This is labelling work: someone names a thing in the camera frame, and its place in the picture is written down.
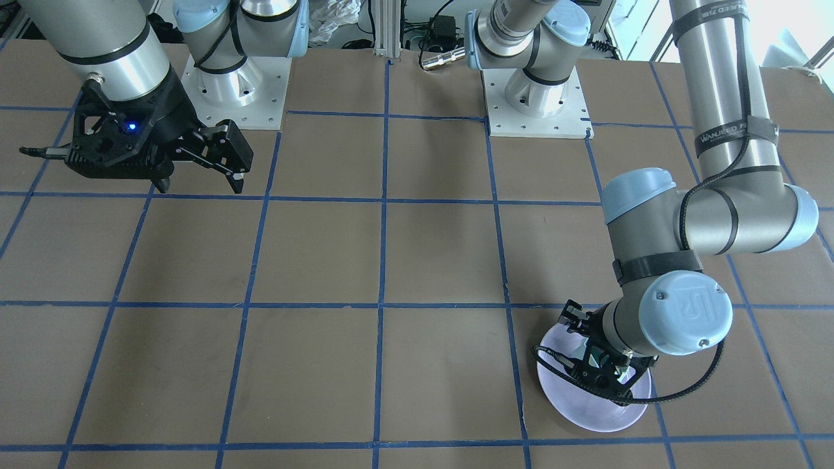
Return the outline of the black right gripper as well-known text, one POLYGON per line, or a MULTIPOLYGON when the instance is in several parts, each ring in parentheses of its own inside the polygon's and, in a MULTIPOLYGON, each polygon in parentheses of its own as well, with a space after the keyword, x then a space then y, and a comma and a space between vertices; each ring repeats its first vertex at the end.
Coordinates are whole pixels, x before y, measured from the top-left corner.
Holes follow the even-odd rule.
POLYGON ((203 127, 174 68, 142 97, 115 101, 104 80, 89 74, 72 122, 65 164, 87 178, 149 179, 169 193, 176 162, 194 162, 224 175, 236 195, 244 189, 253 149, 232 119, 203 127))

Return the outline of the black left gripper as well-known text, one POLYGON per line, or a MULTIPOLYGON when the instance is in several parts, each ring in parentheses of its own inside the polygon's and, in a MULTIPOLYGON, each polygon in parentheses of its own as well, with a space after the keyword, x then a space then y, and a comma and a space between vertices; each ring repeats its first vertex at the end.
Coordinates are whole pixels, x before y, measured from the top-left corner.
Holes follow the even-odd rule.
POLYGON ((603 330, 603 312, 584 311, 582 305, 567 300, 559 324, 567 327, 568 338, 581 338, 569 352, 559 352, 558 362, 576 386, 619 406, 649 404, 650 398, 635 398, 632 387, 655 365, 654 356, 635 356, 610 344, 603 330))

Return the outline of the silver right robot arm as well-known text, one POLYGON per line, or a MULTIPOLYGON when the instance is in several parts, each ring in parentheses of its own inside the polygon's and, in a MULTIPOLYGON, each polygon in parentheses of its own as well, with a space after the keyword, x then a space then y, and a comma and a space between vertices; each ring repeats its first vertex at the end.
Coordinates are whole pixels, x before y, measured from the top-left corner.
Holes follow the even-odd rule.
POLYGON ((23 1, 81 78, 71 142, 23 154, 93 179, 147 179, 161 193, 176 162, 221 173, 242 193, 254 152, 245 128, 280 124, 286 72, 268 64, 309 45, 307 1, 176 1, 193 69, 179 76, 137 1, 23 1))

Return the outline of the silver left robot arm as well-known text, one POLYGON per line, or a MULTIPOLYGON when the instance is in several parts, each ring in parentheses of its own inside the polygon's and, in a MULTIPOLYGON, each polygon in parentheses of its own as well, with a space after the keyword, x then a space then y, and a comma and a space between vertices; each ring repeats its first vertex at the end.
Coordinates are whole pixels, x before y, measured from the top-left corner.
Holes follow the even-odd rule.
POLYGON ((540 373, 617 406, 667 403, 721 361, 733 306, 701 257, 793 249, 815 234, 816 200, 786 184, 744 1, 672 1, 700 184, 677 190, 661 168, 622 173, 601 192, 622 297, 595 311, 567 301, 573 351, 534 345, 540 373))

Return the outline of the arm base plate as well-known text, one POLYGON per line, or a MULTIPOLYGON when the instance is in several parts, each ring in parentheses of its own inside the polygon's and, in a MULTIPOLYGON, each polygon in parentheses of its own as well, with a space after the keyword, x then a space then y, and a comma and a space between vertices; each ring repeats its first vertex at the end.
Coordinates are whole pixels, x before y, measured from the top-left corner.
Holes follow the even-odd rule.
POLYGON ((209 74, 188 58, 182 86, 199 120, 208 126, 235 121, 241 130, 280 130, 290 68, 289 57, 248 57, 229 74, 209 74))
POLYGON ((554 86, 533 82, 521 69, 487 69, 482 78, 493 137, 595 136, 576 69, 566 82, 554 86))

